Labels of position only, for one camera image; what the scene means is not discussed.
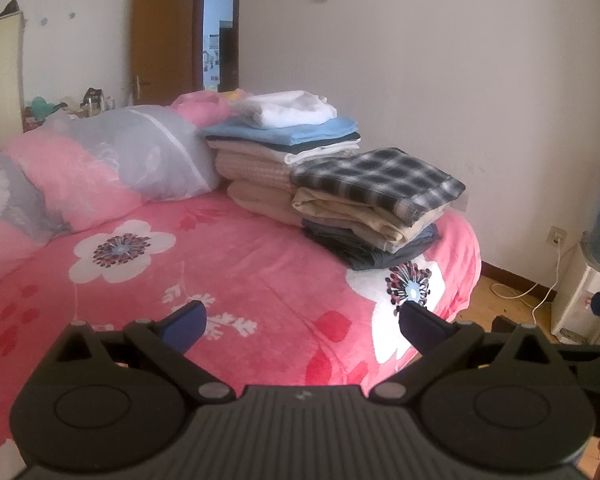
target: stack of folded clothes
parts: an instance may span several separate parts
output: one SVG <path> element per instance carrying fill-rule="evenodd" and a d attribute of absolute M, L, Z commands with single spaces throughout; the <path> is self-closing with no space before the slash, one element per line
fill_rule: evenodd
<path fill-rule="evenodd" d="M 231 104 L 236 116 L 206 128 L 208 145 L 218 150 L 216 170 L 228 180 L 229 195 L 240 205 L 270 210 L 280 206 L 276 190 L 287 192 L 291 207 L 292 168 L 324 156 L 349 156 L 359 149 L 356 121 L 337 117 L 325 98 L 304 91 L 253 96 Z"/>
<path fill-rule="evenodd" d="M 204 133 L 238 205 L 302 226 L 355 270 L 389 268 L 426 251 L 433 225 L 464 184 L 398 148 L 358 154 L 356 122 L 326 99 L 281 92 L 232 104 Z"/>
<path fill-rule="evenodd" d="M 439 239 L 433 222 L 465 190 L 398 148 L 308 160 L 290 182 L 298 188 L 293 208 L 312 218 L 302 222 L 305 234 L 356 270 L 392 267 L 429 249 Z"/>

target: pillow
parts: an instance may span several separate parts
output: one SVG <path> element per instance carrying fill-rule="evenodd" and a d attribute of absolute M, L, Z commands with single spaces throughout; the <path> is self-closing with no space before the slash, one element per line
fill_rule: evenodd
<path fill-rule="evenodd" d="M 229 99 L 210 90 L 183 94 L 169 108 L 198 128 L 221 123 L 232 115 Z"/>
<path fill-rule="evenodd" d="M 196 127 L 161 106 L 73 121 L 56 112 L 12 141 L 6 153 L 74 232 L 120 218 L 144 202 L 212 191 L 220 181 Z"/>
<path fill-rule="evenodd" d="M 20 167 L 0 155 L 0 280 L 66 230 Z"/>

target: electrical outlet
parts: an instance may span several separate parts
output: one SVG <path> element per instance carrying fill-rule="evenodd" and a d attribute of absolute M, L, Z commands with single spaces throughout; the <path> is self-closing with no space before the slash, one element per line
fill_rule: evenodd
<path fill-rule="evenodd" d="M 561 246 L 564 244 L 564 241 L 567 239 L 567 231 L 564 229 L 560 229 L 555 225 L 549 229 L 549 234 L 547 235 L 546 242 L 552 246 Z"/>

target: screw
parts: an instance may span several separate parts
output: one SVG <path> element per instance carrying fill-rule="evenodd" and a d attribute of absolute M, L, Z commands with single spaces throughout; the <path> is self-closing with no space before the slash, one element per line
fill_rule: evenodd
<path fill-rule="evenodd" d="M 399 383 L 381 383 L 374 388 L 374 391 L 378 397 L 383 399 L 401 399 L 407 393 L 407 388 Z"/>
<path fill-rule="evenodd" d="M 231 392 L 224 383 L 205 383 L 198 388 L 198 393 L 205 399 L 222 399 Z"/>

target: plaid shirt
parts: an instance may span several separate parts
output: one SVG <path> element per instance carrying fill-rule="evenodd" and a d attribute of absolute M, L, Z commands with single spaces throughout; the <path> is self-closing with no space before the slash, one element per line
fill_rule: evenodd
<path fill-rule="evenodd" d="M 451 175 L 398 148 L 302 162 L 293 168 L 290 179 L 296 187 L 391 211 L 407 224 L 455 200 L 466 189 Z"/>

